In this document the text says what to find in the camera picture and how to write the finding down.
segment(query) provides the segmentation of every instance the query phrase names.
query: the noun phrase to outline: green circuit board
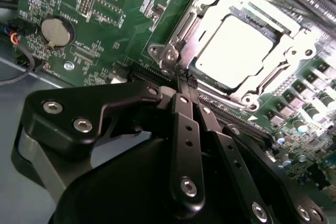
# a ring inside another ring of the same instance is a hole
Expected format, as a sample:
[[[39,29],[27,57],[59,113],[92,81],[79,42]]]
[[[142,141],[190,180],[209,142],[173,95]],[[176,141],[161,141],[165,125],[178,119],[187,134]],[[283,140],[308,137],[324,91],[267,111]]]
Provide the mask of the green circuit board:
[[[75,85],[104,84],[115,62],[140,64],[158,71],[147,53],[151,43],[164,44],[190,0],[20,0],[19,17],[41,25],[50,15],[71,21],[75,39],[49,50],[40,35],[20,38],[45,70]],[[64,69],[73,62],[73,71]]]
[[[52,15],[69,20],[74,28],[75,37],[65,47],[51,50],[46,46],[40,29],[27,37],[20,37],[20,43],[27,46],[32,54],[45,61],[44,70],[73,86],[105,84],[113,66],[137,65],[159,76],[156,62],[148,55],[150,44],[165,44],[179,22],[191,0],[19,0],[18,16],[41,26],[41,22]],[[333,153],[328,149],[336,132],[328,128],[335,121],[335,112],[325,114],[327,119],[314,124],[295,113],[285,119],[283,124],[274,125],[267,113],[284,102],[284,92],[293,91],[292,84],[304,79],[306,73],[313,71],[319,64],[330,58],[336,45],[321,37],[316,41],[317,56],[302,61],[297,71],[272,93],[266,93],[259,99],[260,109],[256,112],[235,110],[223,104],[217,108],[239,118],[251,127],[268,134],[283,132],[288,140],[281,147],[289,153],[292,166],[286,168],[288,174],[298,178],[314,162],[323,163]],[[73,63],[73,70],[64,68],[66,62]],[[328,80],[329,95],[336,99],[334,82]],[[314,90],[317,97],[324,90]],[[293,126],[294,119],[301,119],[308,126],[305,134],[298,133]],[[298,162],[305,155],[306,162]]]

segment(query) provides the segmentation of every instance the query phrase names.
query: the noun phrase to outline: mounting hole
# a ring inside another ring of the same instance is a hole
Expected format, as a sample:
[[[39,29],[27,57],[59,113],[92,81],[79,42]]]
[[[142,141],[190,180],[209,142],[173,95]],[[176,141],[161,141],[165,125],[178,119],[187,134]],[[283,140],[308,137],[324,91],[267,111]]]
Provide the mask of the mounting hole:
[[[237,166],[237,168],[241,169],[242,168],[242,165],[240,164],[240,162],[234,160],[233,162],[235,164],[235,166]]]
[[[189,147],[193,147],[193,142],[191,142],[189,139],[185,141],[185,144],[188,145]]]
[[[308,49],[308,50],[305,51],[304,54],[305,54],[306,56],[311,56],[311,55],[313,54],[313,50]]]
[[[256,110],[258,107],[255,105],[255,104],[252,104],[251,106],[250,106],[250,109],[251,110]]]

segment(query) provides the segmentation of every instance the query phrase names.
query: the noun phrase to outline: cable connector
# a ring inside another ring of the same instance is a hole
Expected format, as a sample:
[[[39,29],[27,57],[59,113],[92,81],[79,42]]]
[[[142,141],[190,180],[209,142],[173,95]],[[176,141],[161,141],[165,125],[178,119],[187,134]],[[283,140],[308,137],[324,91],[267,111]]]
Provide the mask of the cable connector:
[[[37,25],[21,18],[15,18],[8,21],[8,28],[17,33],[17,35],[28,36],[37,30]]]

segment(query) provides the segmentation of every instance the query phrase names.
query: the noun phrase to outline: capacitor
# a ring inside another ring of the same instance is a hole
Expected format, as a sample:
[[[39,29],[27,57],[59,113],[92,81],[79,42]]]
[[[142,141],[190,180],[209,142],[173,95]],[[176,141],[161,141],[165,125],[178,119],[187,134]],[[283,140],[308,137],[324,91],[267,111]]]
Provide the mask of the capacitor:
[[[329,109],[336,110],[336,101],[332,99],[330,96],[323,97],[321,102]]]
[[[306,158],[305,155],[300,155],[298,160],[299,160],[300,163],[304,163],[307,160],[307,158]]]
[[[283,155],[280,159],[284,167],[291,166],[292,161],[289,159],[288,154]]]
[[[301,120],[296,120],[293,122],[293,126],[296,128],[296,130],[299,133],[305,133],[308,130],[308,126],[305,125],[305,123]]]
[[[285,143],[285,138],[281,132],[276,132],[274,134],[274,138],[277,141],[278,144],[284,144]]]
[[[323,119],[323,115],[315,108],[309,108],[306,112],[315,122],[320,122]]]

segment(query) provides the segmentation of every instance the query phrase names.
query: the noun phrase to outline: black plastic bracket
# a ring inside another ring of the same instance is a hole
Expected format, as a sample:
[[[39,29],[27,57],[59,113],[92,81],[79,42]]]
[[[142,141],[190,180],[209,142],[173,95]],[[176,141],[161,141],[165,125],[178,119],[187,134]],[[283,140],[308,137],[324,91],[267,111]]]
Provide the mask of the black plastic bracket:
[[[104,118],[138,104],[157,104],[161,99],[159,90],[143,81],[37,91],[26,98],[21,124],[31,138],[66,159],[79,160],[91,153]],[[48,101],[61,104],[62,112],[46,112],[43,104]],[[92,129],[85,133],[76,130],[76,119],[89,121]]]
[[[175,215],[187,219],[205,203],[202,153],[198,123],[193,120],[190,98],[176,94],[172,99],[173,135],[169,189]]]
[[[289,180],[285,171],[273,163],[254,141],[245,137],[233,124],[223,128],[223,132],[232,137],[248,161],[248,169],[254,174],[262,198],[272,206],[281,223],[328,223],[323,211]]]
[[[246,223],[273,223],[259,191],[240,155],[234,140],[220,131],[214,113],[203,105],[196,108],[201,118],[201,126],[206,133],[207,140],[212,141],[218,150],[219,161],[223,163],[234,186],[242,213]]]

